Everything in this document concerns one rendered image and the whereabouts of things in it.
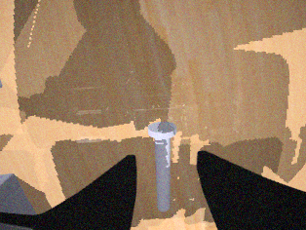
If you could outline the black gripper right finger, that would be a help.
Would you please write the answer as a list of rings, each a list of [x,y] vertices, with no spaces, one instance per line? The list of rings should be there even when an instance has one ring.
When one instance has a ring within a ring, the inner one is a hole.
[[[207,150],[197,170],[218,230],[306,230],[306,191],[241,169]]]

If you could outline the grey steel pin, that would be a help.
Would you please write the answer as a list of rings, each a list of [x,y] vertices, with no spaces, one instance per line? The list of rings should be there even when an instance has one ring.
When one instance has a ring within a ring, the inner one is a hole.
[[[149,124],[148,134],[154,138],[156,149],[157,207],[160,211],[170,209],[170,181],[172,181],[172,137],[176,125],[170,122]]]

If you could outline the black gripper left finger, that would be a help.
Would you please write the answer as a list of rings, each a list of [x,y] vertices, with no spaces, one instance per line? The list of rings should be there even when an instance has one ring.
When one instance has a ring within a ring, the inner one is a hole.
[[[127,154],[47,212],[0,212],[0,230],[131,230],[136,193],[136,158]]]

